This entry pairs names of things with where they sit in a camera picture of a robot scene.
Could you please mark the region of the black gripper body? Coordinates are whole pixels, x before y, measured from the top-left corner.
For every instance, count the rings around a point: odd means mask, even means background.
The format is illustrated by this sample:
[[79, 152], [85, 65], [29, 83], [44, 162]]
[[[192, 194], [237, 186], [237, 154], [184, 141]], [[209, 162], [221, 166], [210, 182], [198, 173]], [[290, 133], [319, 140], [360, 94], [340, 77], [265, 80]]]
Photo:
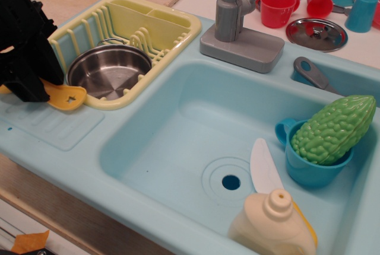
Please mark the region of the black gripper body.
[[43, 4], [31, 0], [1, 0], [1, 53], [23, 46], [42, 55], [53, 53], [48, 37], [57, 26], [42, 10]]

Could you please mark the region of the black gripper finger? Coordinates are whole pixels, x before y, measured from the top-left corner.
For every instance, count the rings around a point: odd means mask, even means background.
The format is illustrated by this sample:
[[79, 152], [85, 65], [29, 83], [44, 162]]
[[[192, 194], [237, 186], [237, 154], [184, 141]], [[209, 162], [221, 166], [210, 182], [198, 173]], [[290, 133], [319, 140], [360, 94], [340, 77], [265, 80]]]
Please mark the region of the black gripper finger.
[[20, 79], [25, 85], [37, 83], [37, 78], [55, 85], [63, 84], [64, 73], [49, 41], [43, 34], [34, 34], [22, 39], [20, 46], [26, 60]]
[[1, 85], [5, 85], [24, 102], [50, 100], [43, 83], [22, 56], [1, 53]]

